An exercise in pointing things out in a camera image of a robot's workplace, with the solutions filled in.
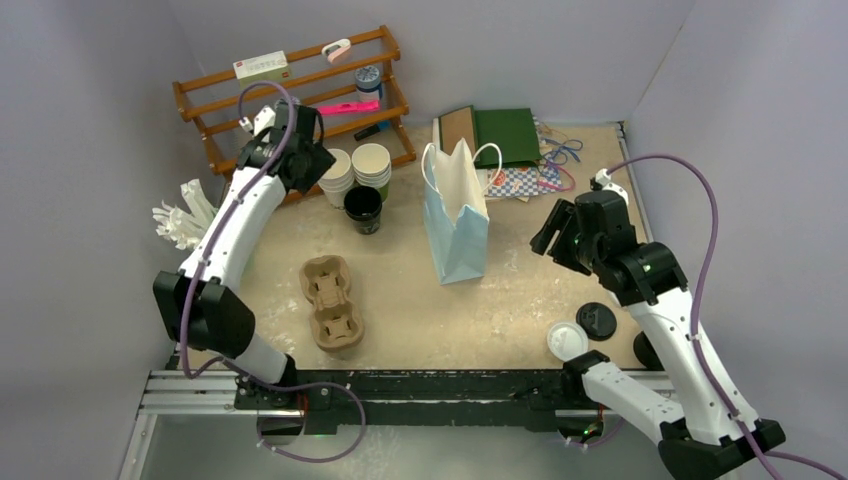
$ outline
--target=cardboard box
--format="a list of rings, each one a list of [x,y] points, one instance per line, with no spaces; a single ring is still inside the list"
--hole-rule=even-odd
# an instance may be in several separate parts
[[[291,78],[291,67],[283,51],[233,63],[233,70],[242,88],[257,80],[282,83]]]

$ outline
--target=white paper cup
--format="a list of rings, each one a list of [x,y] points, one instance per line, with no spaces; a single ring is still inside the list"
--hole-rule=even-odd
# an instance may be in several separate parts
[[[392,169],[392,156],[379,143],[366,143],[353,151],[351,163],[357,179],[381,177]]]
[[[338,148],[330,148],[327,150],[335,157],[336,163],[324,173],[324,176],[318,180],[321,188],[324,186],[346,185],[353,179],[353,168],[351,167],[350,156],[344,150]]]
[[[344,196],[353,188],[353,177],[348,179],[348,183],[342,185],[322,185],[318,184],[321,190],[324,190],[324,196],[333,208],[344,210]]]
[[[386,198],[389,196],[389,180],[392,178],[392,171],[388,170],[383,176],[379,178],[357,178],[356,183],[362,185],[363,187],[371,187],[376,188],[378,192],[380,192],[380,197],[383,198],[383,201],[386,201]]]

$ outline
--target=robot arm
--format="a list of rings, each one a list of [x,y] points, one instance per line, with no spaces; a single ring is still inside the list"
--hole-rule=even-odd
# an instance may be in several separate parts
[[[292,126],[295,130],[280,160],[266,167],[264,174],[261,174],[263,166],[280,144],[283,132],[289,128],[287,116],[282,114],[288,106],[277,102],[273,109],[263,108],[254,122],[243,121],[243,126],[254,133],[254,139],[241,150],[223,203],[230,205],[235,201],[239,203],[238,208],[231,212],[222,209],[178,272],[160,272],[153,283],[153,293],[168,336],[179,342],[189,284],[198,274],[204,246],[220,232],[214,250],[196,279],[195,298],[189,312],[188,346],[211,350],[259,380],[283,386],[294,383],[294,360],[255,334],[255,317],[236,292],[259,235],[286,193],[291,189],[309,191],[335,162],[323,147],[324,127],[318,111],[302,105],[292,108],[297,109],[296,125]],[[316,123],[321,136],[314,142]],[[249,192],[239,200],[239,193],[251,183]],[[226,228],[218,228],[225,222]]]
[[[763,451],[783,443],[780,425],[759,418],[702,331],[698,340],[707,364],[733,395],[738,416],[711,386],[688,333],[692,296],[672,252],[657,242],[636,241],[626,196],[604,171],[592,187],[594,191],[579,195],[573,204],[557,201],[531,241],[533,251],[542,255],[547,250],[555,263],[598,276],[645,332],[680,403],[643,387],[596,351],[565,364],[567,386],[616,410],[647,435],[675,478],[716,478],[753,458],[737,421],[753,432]]]

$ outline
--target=wooden shelf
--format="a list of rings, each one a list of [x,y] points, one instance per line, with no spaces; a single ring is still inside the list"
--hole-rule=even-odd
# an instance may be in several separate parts
[[[382,53],[373,55],[368,58],[364,58],[362,60],[343,63],[341,65],[329,67],[320,72],[304,75],[301,77],[294,77],[284,82],[282,85],[286,89],[294,89],[303,85],[314,84],[316,82],[320,82],[336,75],[346,74],[364,66],[380,65],[382,67],[381,71],[383,73],[383,104],[385,108],[381,111],[374,112],[365,117],[357,118],[356,120],[346,122],[342,125],[328,128],[326,130],[325,137],[342,135],[345,133],[352,132],[354,130],[360,130],[375,123],[388,120],[391,123],[393,130],[400,137],[401,143],[403,144],[404,149],[406,150],[406,153],[392,159],[392,165],[400,166],[415,160],[415,150],[412,146],[412,142],[409,140],[409,137],[406,134],[406,130],[403,128],[403,123],[400,119],[401,116],[407,115],[409,113],[409,105],[407,104],[406,97],[403,95],[403,92],[401,91],[400,86],[398,85],[397,80],[395,79],[394,73],[392,71],[392,62],[400,60],[400,48],[398,47],[397,41],[395,40],[394,36],[392,36],[392,33],[391,31],[389,31],[389,28],[385,25],[380,26],[380,28],[376,30],[360,33],[348,38],[350,39],[352,45],[357,45],[360,43],[370,42],[374,40],[380,40],[382,42],[384,51]],[[321,55],[321,49],[327,43],[322,43],[320,45],[316,45],[314,47],[306,48],[303,50],[298,50],[295,52],[287,52],[286,58],[288,59],[289,63],[292,64],[306,58]],[[202,116],[237,105],[238,95],[233,95],[231,97],[216,100],[214,102],[207,103],[204,105],[192,105],[187,94],[188,92],[194,90],[200,90],[203,88],[211,87],[212,85],[217,85],[224,82],[231,82],[235,80],[235,71],[230,69],[214,73],[212,75],[207,75],[205,77],[197,78],[194,80],[189,80],[187,82],[173,82],[174,101],[177,105],[177,112],[179,112],[180,117],[182,117],[183,121],[193,122],[195,127],[197,128],[197,131],[200,133],[200,139],[203,142],[204,149],[206,150],[206,157],[209,163],[209,168],[216,174],[227,176],[231,175],[232,171],[235,169],[236,159],[226,158],[226,156],[221,151],[220,146],[215,141],[215,135],[228,132],[236,128],[240,128],[238,123],[239,119],[233,118],[223,121],[221,123],[207,126],[206,122],[203,121]],[[241,89],[238,87],[237,84],[234,85],[234,92],[240,92],[240,90]],[[336,88],[334,90],[328,90],[317,95],[305,97],[301,99],[301,102],[304,105],[313,105],[336,97],[341,97],[342,95],[347,95],[355,91],[356,85],[347,85],[341,88]],[[273,87],[255,88],[249,91],[244,96],[244,100],[249,101],[276,94],[278,94],[278,92]],[[309,195],[320,192],[321,190],[316,187],[309,192]],[[286,198],[286,202],[297,200],[299,198],[301,198],[299,193],[292,193]]]

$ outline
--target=cup lid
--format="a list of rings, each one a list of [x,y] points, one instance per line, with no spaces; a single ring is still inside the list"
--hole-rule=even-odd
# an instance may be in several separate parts
[[[555,323],[548,331],[548,348],[563,362],[589,351],[589,337],[572,322]]]

